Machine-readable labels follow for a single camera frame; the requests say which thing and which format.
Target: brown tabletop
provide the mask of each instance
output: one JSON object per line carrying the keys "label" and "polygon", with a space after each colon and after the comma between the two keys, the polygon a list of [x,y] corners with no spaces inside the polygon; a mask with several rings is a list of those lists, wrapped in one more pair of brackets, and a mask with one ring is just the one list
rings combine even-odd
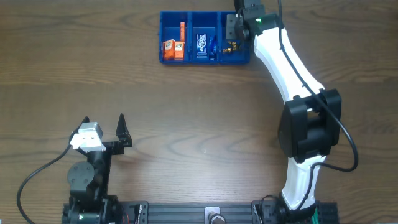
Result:
{"label": "brown tabletop", "polygon": [[[264,1],[267,12],[276,1]],[[284,22],[310,73],[343,99],[359,149],[355,172],[321,168],[316,198],[341,223],[398,222],[397,1],[283,1]],[[149,202],[251,202],[279,193],[287,158],[283,102],[265,66],[159,63],[159,12],[230,11],[223,1],[0,2],[0,219],[25,223],[21,182],[57,157],[84,116],[114,139],[124,113],[134,147],[114,156],[109,193]],[[34,177],[22,205],[60,223],[71,150]],[[352,165],[343,135],[327,162]]]}

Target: blue tray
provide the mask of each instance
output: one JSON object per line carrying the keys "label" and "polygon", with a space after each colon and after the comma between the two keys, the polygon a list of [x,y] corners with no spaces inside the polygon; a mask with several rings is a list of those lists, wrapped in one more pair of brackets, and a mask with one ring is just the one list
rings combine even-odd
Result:
{"label": "blue tray", "polygon": [[[159,31],[159,60],[163,64],[223,64],[237,65],[250,61],[250,49],[243,43],[241,50],[231,54],[223,54],[223,49],[230,47],[225,39],[226,16],[235,12],[187,12],[187,11],[162,11],[160,12]],[[185,22],[185,56],[183,60],[164,60],[163,42],[174,39],[180,41],[180,23]],[[207,35],[207,52],[210,46],[210,35],[217,37],[217,55],[214,60],[197,58],[197,34]]]}

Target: wood grain surface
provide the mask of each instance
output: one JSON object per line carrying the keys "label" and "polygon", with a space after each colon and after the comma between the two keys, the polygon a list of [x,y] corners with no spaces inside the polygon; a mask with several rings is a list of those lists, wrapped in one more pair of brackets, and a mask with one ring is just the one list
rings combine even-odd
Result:
{"label": "wood grain surface", "polygon": [[[359,148],[345,174],[322,168],[316,198],[341,223],[398,222],[398,1],[285,0],[284,22],[313,76],[343,99]],[[276,1],[264,1],[267,12]],[[109,193],[149,202],[250,202],[277,194],[287,159],[283,102],[255,57],[244,66],[159,63],[159,12],[228,11],[232,0],[0,1],[0,220],[25,223],[21,182],[57,157],[84,118],[114,138],[124,113],[134,147],[113,158]],[[351,166],[341,136],[327,162]],[[60,223],[70,151],[34,177],[22,204]]]}

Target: orange tic tac box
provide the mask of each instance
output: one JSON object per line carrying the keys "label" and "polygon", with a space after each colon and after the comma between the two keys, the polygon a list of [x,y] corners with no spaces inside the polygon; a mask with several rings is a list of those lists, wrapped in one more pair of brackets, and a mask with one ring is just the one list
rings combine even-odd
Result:
{"label": "orange tic tac box", "polygon": [[184,59],[184,42],[176,41],[175,42],[175,60],[183,60]]}
{"label": "orange tic tac box", "polygon": [[168,40],[164,42],[164,59],[165,60],[171,60],[174,59],[174,47],[175,47],[175,41],[174,40]]}
{"label": "orange tic tac box", "polygon": [[181,32],[181,40],[182,42],[185,42],[185,23],[182,22],[180,24],[180,32]]}

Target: wooden table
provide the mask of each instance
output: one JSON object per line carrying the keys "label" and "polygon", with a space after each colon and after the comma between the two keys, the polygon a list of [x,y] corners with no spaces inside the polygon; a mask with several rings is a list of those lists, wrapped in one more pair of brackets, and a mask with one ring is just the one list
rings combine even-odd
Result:
{"label": "wooden table", "polygon": [[[276,11],[276,1],[266,1]],[[21,182],[57,157],[84,116],[114,139],[124,113],[134,147],[113,158],[109,193],[149,202],[250,202],[279,193],[287,159],[283,103],[255,57],[245,66],[159,63],[159,11],[227,11],[232,1],[1,1],[0,219],[25,223]],[[398,222],[397,1],[284,1],[292,45],[313,76],[343,99],[359,148],[353,173],[322,168],[316,197],[342,223]],[[341,135],[327,162],[349,167]],[[34,177],[22,205],[60,223],[71,150]]]}

